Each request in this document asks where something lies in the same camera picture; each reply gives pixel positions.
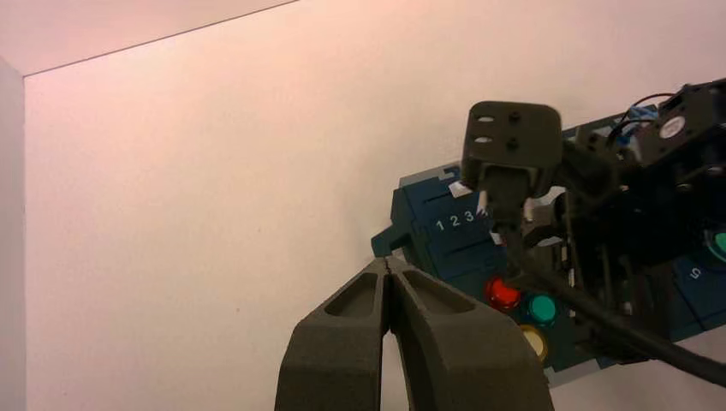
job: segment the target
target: round button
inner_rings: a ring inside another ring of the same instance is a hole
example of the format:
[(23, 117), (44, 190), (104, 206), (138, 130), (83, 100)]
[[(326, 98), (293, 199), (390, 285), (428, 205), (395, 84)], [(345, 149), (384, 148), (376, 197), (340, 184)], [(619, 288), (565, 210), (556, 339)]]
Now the round button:
[(547, 358), (547, 341), (545, 340), (545, 336), (542, 335), (540, 330), (531, 325), (520, 325), (520, 329), (529, 345), (532, 346), (537, 358), (540, 361), (544, 361)]
[(547, 295), (537, 295), (529, 301), (529, 315), (540, 324), (547, 325), (555, 320), (557, 306)]
[(521, 299), (519, 290), (508, 287), (499, 277), (492, 278), (486, 284), (485, 296), (491, 306), (499, 310), (517, 307)]
[(718, 233), (713, 236), (713, 239), (716, 240), (718, 248), (726, 253), (726, 233)]

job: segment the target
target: green button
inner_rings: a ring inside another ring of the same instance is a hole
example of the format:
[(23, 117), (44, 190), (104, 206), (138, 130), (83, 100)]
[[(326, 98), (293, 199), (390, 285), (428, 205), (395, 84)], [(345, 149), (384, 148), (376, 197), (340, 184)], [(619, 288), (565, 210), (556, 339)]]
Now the green button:
[(726, 253), (726, 233), (718, 233), (713, 239), (716, 240), (716, 245), (721, 248), (721, 251)]
[(538, 295), (529, 301), (529, 314), (538, 323), (549, 324), (557, 316), (557, 307), (547, 295)]

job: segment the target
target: yellow button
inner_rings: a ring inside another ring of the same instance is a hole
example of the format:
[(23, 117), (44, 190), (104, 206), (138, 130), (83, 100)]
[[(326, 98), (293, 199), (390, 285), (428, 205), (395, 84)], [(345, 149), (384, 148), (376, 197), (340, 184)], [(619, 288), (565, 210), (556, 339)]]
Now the yellow button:
[(540, 361), (544, 361), (547, 358), (547, 341), (542, 332), (531, 325), (520, 325), (522, 333), (526, 338), (529, 345), (534, 349), (534, 353), (537, 355)]

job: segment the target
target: white wall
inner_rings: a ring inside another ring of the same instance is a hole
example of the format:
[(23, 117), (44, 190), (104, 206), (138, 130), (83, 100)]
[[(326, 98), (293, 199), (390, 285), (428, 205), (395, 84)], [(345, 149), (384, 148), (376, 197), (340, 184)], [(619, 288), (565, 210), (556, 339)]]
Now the white wall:
[(23, 75), (290, 0), (0, 0), (0, 55)]
[(25, 410), (23, 80), (0, 57), (0, 409)]
[[(724, 13), (306, 0), (27, 78), (28, 409), (271, 409), (293, 326), (371, 258), (398, 178), (460, 155), (472, 103), (572, 125), (723, 77)], [(643, 367), (555, 401), (726, 400)]]

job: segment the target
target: ceiling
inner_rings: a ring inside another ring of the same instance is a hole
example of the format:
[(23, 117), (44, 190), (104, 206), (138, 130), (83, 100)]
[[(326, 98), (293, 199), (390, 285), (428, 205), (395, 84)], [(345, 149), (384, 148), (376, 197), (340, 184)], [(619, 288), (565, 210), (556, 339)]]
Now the ceiling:
[(23, 75), (290, 0), (0, 0), (0, 56)]

